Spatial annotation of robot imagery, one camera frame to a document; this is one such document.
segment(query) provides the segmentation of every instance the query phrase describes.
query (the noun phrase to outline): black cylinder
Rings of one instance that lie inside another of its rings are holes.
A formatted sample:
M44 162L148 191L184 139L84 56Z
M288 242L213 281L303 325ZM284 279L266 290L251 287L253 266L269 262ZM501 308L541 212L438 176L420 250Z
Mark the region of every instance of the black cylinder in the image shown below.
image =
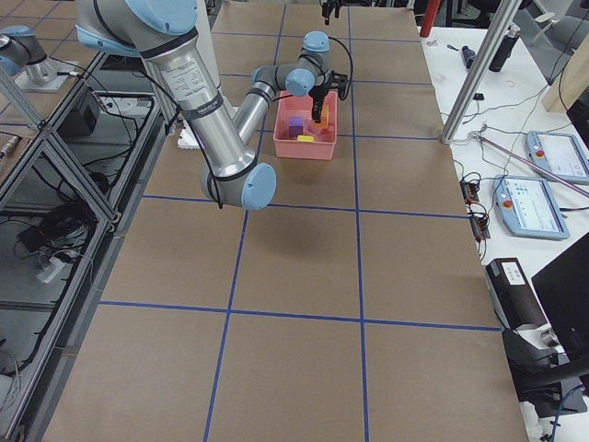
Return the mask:
M495 53L495 56L491 60L491 64L489 65L489 70L492 72L499 72L503 68L503 65L507 61L507 59L512 54L512 49L515 46L515 43L519 39L519 30L509 29L505 37Z

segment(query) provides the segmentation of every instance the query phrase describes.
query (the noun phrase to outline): blue and white control panel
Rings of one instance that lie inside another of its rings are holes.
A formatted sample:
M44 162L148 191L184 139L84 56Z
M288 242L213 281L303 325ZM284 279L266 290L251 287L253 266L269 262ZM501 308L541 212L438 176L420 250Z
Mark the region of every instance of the blue and white control panel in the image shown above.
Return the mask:
M496 177L495 200L503 222L517 237L566 239L569 229L542 178Z
M536 165L563 180L589 184L589 161L585 154L586 149L576 136L529 132L525 143Z

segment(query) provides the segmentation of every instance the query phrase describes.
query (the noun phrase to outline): white table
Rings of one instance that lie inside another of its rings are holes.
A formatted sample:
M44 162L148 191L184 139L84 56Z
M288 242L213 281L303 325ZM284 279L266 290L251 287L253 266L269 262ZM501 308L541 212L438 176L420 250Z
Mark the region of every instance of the white table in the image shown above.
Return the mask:
M427 39L422 39L422 46L427 59L436 97L443 119L452 109L458 91L467 76L468 71L462 63L460 52L447 48L450 44L458 49L467 45L474 51L478 51L484 38L485 30L482 29L448 29L434 28ZM480 110L497 107L505 104L516 104L524 99L535 96L546 85L546 80L537 68L534 60L527 51L525 45L519 41L514 47L512 56L507 60L500 73L488 71L479 85L478 92L484 94L485 99L480 102ZM491 127L502 129L506 132L547 131L561 127L569 123L565 114L548 113L544 110L541 97L544 90L537 97L529 99L525 103L500 110L490 110L475 117L472 121L461 124L455 135L456 140L468 138L470 131L478 131L484 123ZM524 122L532 111L527 124ZM468 108L468 113L477 111L473 102ZM560 133L578 134L572 125L558 131ZM528 157L525 151L525 137L516 134L502 134L488 129L484 136L502 145L510 147L514 143L514 152L521 157ZM494 167L481 158L481 148L477 141L470 140L465 143L452 143L454 158L460 161L465 172L477 171L483 178L494 177L502 174L502 167ZM493 147L484 146L484 156L492 163L503 166L508 157ZM536 176L537 174L525 164L512 159L507 167L510 175ZM461 175L460 166L456 165L458 176ZM482 204L491 209L492 190L495 185L493 180L484 180L480 185L479 198ZM558 184L550 184L560 207L580 207L589 205L589 199ZM589 231L589 211L572 212L567 214L566 225L571 232L571 237L563 241L548 239L517 238L509 235L505 228L499 211L495 207L491 212L490 232L491 239L487 240L487 251L482 261L486 265L495 258L517 257L528 278L531 278L548 262L566 250L571 244ZM549 419L543 420L545 430L550 429ZM581 413L572 416L564 416L560 422L562 427L557 433L559 442L586 442L589 435L589 413Z

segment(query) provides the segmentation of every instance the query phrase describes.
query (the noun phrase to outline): purple block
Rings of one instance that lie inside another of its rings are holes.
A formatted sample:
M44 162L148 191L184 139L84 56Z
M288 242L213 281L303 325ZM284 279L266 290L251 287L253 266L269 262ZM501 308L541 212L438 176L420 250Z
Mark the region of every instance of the purple block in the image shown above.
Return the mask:
M288 119L288 136L295 139L298 135L303 134L303 117L289 117Z

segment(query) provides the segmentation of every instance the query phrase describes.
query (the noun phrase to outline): robotic arm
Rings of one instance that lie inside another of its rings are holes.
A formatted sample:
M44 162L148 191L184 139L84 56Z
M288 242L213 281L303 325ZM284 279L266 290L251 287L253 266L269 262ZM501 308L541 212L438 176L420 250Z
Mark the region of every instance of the robotic arm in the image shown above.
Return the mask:
M196 48L195 0L77 3L82 43L103 52L141 56L159 69L208 159L201 179L205 193L220 204L252 210L268 205L276 174L270 165L258 163L256 152L246 144L279 90L304 96L331 84L327 35L309 33L294 64L256 70L253 87L232 120Z
M15 76L24 67L29 79L39 86L57 77L52 60L33 31L22 25L0 29L0 66L9 76Z

